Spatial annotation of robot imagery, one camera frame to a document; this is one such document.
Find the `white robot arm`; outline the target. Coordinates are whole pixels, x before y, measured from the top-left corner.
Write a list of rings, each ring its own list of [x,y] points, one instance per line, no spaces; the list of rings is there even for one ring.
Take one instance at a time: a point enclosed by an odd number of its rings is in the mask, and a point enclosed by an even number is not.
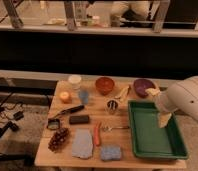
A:
[[[198,122],[198,76],[175,82],[166,90],[148,88],[158,113],[158,125],[165,127],[172,113],[181,110]]]

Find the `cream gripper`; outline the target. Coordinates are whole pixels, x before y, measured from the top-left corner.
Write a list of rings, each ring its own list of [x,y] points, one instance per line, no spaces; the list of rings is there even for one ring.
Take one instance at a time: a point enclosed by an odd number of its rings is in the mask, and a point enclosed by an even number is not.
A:
[[[175,96],[168,91],[160,91],[155,88],[148,88],[145,92],[154,97],[155,106],[161,112],[158,114],[158,125],[160,128],[165,127],[172,116],[171,113],[178,109],[174,102]]]

